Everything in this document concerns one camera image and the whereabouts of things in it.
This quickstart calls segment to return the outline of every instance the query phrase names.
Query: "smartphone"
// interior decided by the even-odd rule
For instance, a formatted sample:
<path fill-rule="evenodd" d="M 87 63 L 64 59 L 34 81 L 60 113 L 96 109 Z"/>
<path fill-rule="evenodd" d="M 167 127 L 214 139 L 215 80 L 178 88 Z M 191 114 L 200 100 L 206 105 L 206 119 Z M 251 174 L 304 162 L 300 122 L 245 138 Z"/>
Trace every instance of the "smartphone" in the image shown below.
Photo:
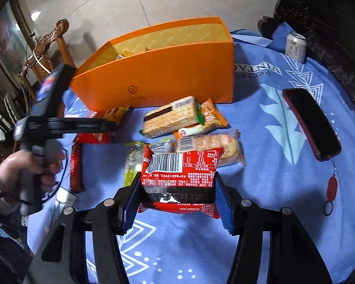
<path fill-rule="evenodd" d="M 285 89 L 283 97 L 296 116 L 318 161 L 341 152 L 341 143 L 327 117 L 306 89 Z"/>

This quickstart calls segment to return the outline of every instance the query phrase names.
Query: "blue cloth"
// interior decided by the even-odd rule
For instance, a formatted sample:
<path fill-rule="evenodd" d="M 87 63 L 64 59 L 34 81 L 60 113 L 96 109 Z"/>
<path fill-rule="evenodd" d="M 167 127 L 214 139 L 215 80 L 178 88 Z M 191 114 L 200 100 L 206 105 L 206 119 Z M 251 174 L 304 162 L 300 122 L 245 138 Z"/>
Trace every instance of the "blue cloth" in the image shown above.
<path fill-rule="evenodd" d="M 355 106 L 338 81 L 320 64 L 307 58 L 301 64 L 279 53 L 287 33 L 281 25 L 265 46 L 238 41 L 234 44 L 234 103 L 217 107 L 233 128 L 241 132 L 247 166 L 219 168 L 224 182 L 263 208 L 290 206 L 317 246 L 334 283 L 345 280 L 355 267 Z M 323 215 L 332 163 L 318 162 L 287 103 L 284 88 L 309 90 L 334 127 L 342 144 L 335 157 L 338 190 L 334 211 Z M 84 117 L 86 107 L 72 91 L 65 93 L 66 113 Z M 126 150 L 123 143 L 145 141 L 138 130 L 150 108 L 125 116 L 116 144 L 83 146 L 83 182 L 77 209 L 93 208 L 113 197 L 123 185 Z M 73 135 L 63 145 L 70 150 Z M 68 187 L 66 176 L 62 185 Z M 49 229 L 54 202 L 29 217 L 28 243 L 35 252 Z M 269 236 L 263 235 L 258 282 L 265 283 Z M 215 220 L 202 213 L 176 215 L 157 210 L 138 214 L 131 231 L 118 236 L 130 283 L 225 283 L 238 237 L 232 237 Z M 87 266 L 97 282 L 92 234 L 87 233 Z"/>

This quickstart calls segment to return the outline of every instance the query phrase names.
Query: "red snack bag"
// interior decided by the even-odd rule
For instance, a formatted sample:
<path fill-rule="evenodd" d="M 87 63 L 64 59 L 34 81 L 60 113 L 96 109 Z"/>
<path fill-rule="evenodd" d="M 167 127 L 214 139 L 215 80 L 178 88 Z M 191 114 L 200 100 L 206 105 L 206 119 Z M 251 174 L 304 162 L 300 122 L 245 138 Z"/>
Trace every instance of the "red snack bag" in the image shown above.
<path fill-rule="evenodd" d="M 126 110 L 127 108 L 122 107 L 103 111 L 90 111 L 87 118 L 104 118 L 119 124 Z M 112 133 L 80 133 L 77 135 L 76 141 L 86 144 L 108 144 L 112 142 L 112 138 Z"/>
<path fill-rule="evenodd" d="M 71 148 L 70 162 L 70 190 L 72 193 L 83 192 L 81 181 L 81 162 L 80 162 L 81 144 L 75 143 Z"/>
<path fill-rule="evenodd" d="M 222 147 L 155 155 L 146 145 L 141 183 L 148 194 L 138 212 L 153 208 L 173 213 L 202 211 L 218 219 L 213 185 Z"/>

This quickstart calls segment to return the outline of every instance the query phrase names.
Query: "hand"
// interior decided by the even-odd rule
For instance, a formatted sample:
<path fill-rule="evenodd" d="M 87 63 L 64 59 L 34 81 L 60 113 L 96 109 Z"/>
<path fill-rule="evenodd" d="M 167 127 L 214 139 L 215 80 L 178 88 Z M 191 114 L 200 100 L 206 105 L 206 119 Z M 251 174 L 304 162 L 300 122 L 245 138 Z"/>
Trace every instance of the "hand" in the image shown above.
<path fill-rule="evenodd" d="M 41 177 L 41 189 L 51 192 L 55 183 L 55 174 L 61 170 L 61 160 L 64 159 L 62 152 L 58 154 L 58 161 L 49 165 L 47 174 Z M 18 173 L 20 169 L 28 169 L 33 174 L 42 174 L 44 169 L 36 163 L 33 154 L 27 150 L 21 150 L 11 154 L 0 164 L 0 189 L 1 192 L 19 194 L 17 187 Z"/>

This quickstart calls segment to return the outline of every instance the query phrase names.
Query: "bread snack bag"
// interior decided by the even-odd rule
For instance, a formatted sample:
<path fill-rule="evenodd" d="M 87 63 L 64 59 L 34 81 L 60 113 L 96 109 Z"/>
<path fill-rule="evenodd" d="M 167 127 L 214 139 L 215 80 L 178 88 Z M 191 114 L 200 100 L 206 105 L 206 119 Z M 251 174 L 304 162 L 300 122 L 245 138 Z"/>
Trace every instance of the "bread snack bag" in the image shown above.
<path fill-rule="evenodd" d="M 197 124 L 174 131 L 173 134 L 177 140 L 185 137 L 191 137 L 193 135 L 208 133 L 214 129 L 229 125 L 227 120 L 216 109 L 211 99 L 208 99 L 206 102 L 201 104 L 200 111 L 205 119 L 204 124 Z"/>
<path fill-rule="evenodd" d="M 193 96 L 188 96 L 147 113 L 143 119 L 142 134 L 147 138 L 154 138 L 203 123 L 204 117 L 199 104 Z"/>
<path fill-rule="evenodd" d="M 239 132 L 236 129 L 234 134 L 228 131 L 199 135 L 197 137 L 186 137 L 177 141 L 176 152 L 204 151 L 212 148 L 223 147 L 224 153 L 218 161 L 218 166 L 223 167 L 234 163 L 246 165 L 239 139 Z"/>
<path fill-rule="evenodd" d="M 147 208 L 173 213 L 203 213 L 218 219 L 214 174 L 223 148 L 185 153 L 154 154 L 146 145 L 141 184 L 147 197 L 138 212 Z"/>

